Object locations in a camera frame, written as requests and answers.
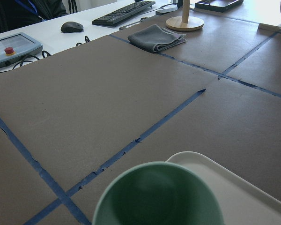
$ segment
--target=keyboard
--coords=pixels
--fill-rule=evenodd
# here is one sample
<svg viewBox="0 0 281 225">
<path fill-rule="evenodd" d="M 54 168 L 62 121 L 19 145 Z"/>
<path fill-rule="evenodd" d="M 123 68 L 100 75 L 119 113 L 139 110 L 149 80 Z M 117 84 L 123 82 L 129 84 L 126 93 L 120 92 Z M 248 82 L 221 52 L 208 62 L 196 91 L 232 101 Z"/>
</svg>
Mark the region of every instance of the keyboard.
<svg viewBox="0 0 281 225">
<path fill-rule="evenodd" d="M 105 26 L 115 26 L 117 23 L 130 18 L 134 14 L 151 7 L 154 5 L 154 1 L 139 1 L 134 2 L 130 5 L 124 6 L 112 13 L 106 14 L 92 21 L 93 25 L 105 25 Z"/>
</svg>

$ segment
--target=black mouse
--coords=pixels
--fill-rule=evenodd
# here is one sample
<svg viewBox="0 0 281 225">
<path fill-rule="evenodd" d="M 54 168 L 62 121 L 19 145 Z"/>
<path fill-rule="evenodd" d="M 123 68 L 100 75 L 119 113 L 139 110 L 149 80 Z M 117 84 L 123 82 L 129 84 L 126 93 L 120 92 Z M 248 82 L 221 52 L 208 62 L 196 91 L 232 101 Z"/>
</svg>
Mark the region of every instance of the black mouse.
<svg viewBox="0 0 281 225">
<path fill-rule="evenodd" d="M 69 22 L 65 22 L 61 26 L 60 30 L 63 33 L 82 32 L 83 26 L 80 23 L 69 21 Z"/>
</svg>

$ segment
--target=wooden base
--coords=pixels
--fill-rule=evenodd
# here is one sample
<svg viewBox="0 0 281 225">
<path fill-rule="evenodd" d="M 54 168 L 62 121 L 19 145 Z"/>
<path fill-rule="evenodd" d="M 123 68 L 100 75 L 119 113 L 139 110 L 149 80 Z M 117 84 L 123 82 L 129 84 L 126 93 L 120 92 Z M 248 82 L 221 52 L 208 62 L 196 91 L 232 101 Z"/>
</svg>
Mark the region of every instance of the wooden base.
<svg viewBox="0 0 281 225">
<path fill-rule="evenodd" d="M 182 22 L 182 16 L 176 16 L 168 19 L 166 25 L 171 30 L 192 31 L 201 29 L 204 25 L 204 21 L 200 18 L 190 16 L 188 17 L 188 22 Z"/>
</svg>

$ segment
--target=round wooden stand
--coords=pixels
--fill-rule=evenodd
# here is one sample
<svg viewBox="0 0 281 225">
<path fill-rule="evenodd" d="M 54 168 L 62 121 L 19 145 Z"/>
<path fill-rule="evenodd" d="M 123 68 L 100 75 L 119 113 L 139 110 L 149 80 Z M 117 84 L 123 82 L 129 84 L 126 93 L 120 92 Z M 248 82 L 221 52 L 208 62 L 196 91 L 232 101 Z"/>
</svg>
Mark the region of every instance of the round wooden stand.
<svg viewBox="0 0 281 225">
<path fill-rule="evenodd" d="M 201 29 L 204 21 L 200 18 L 189 17 L 190 0 L 184 0 L 182 16 L 176 16 L 168 19 L 165 23 L 168 28 L 177 31 L 192 31 Z"/>
</svg>

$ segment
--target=folded cloth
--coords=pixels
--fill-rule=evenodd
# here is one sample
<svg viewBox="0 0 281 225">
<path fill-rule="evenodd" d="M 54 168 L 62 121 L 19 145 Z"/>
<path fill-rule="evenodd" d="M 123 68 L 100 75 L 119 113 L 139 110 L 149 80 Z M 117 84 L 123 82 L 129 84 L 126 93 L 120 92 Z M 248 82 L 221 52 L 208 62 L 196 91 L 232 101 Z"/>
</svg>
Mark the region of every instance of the folded cloth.
<svg viewBox="0 0 281 225">
<path fill-rule="evenodd" d="M 144 30 L 129 35 L 128 40 L 139 48 L 157 53 L 186 42 L 183 39 L 185 36 L 186 34 L 177 34 L 153 24 Z"/>
</svg>

